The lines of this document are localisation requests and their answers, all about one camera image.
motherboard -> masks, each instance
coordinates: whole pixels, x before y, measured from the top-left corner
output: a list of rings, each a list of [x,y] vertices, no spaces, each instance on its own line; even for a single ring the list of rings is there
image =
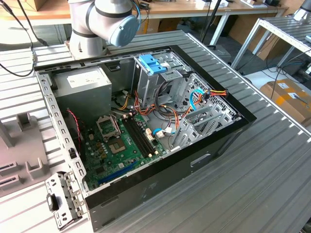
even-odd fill
[[[94,190],[166,154],[158,139],[148,132],[140,114],[119,119],[113,115],[104,116],[87,129],[83,138],[85,181],[89,189]]]

computer chassis frame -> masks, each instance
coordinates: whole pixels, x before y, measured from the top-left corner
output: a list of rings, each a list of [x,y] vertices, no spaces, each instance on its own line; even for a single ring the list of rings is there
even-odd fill
[[[69,61],[61,64],[35,67],[36,75],[44,95],[44,100],[49,111],[56,135],[60,140],[66,162],[77,178],[83,198],[87,205],[90,220],[94,231],[104,227],[116,218],[154,197],[166,188],[187,177],[198,169],[217,158],[244,132],[256,117],[244,107],[230,93],[226,102],[235,109],[240,120],[211,135],[188,145],[185,148],[174,150],[174,154],[152,163],[148,167],[137,171],[127,177],[102,186],[96,192],[83,193],[82,178],[86,174],[82,161],[72,142],[65,121],[57,106],[52,93],[53,82],[49,75],[53,72],[66,72],[73,68],[84,68],[103,63],[114,62],[137,57],[141,54],[157,54],[164,51],[175,52],[188,66],[190,66],[203,80],[216,90],[225,90],[191,57],[178,46],[157,47],[146,50],[133,50],[130,52],[108,55],[103,57],[88,58],[78,61]]]

workbench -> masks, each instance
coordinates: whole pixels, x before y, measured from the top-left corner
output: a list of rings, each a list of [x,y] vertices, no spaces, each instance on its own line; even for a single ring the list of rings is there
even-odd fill
[[[228,7],[221,7],[218,9],[216,15],[221,16],[214,36],[211,40],[211,45],[215,45],[220,37],[221,32],[230,15],[247,15],[247,14],[268,14],[276,13],[276,17],[283,15],[286,6],[267,8],[252,8],[240,0],[235,0],[229,3]],[[22,11],[18,8],[13,9],[16,16],[25,22],[25,17]],[[155,1],[150,3],[149,18],[178,18],[178,17],[202,17],[206,16],[208,7],[199,9],[196,7],[195,0],[176,0],[172,2]],[[69,4],[66,0],[48,0],[38,12],[26,11],[27,16],[31,20],[32,25],[54,25],[54,24],[70,24]],[[147,13],[141,10],[142,18],[147,17]],[[0,20],[2,24],[7,27],[19,27],[14,19],[2,8],[0,8]]]
[[[310,133],[240,74],[182,31],[136,36],[112,54],[179,45],[246,106],[255,123],[213,162],[116,219],[103,233],[296,233],[311,216]],[[72,60],[64,45],[35,49],[37,65]],[[0,53],[14,72],[30,70],[29,49]],[[68,170],[35,75],[19,78],[0,69],[0,120],[21,112],[36,116],[52,173]],[[1,232],[58,232],[43,182],[0,199]],[[90,233],[87,218],[65,230]]]

ram slot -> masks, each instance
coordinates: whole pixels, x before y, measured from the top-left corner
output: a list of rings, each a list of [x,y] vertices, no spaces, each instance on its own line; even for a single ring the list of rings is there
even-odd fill
[[[136,121],[133,118],[128,118],[122,120],[122,122],[142,156],[147,158],[149,154],[154,155],[156,150],[150,145],[145,135],[141,132]]]

blue drive bay bracket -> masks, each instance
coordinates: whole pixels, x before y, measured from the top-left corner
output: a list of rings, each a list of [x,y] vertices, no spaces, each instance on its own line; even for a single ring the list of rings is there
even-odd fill
[[[151,74],[159,74],[167,71],[167,69],[161,66],[157,59],[150,54],[139,56],[139,60]]]

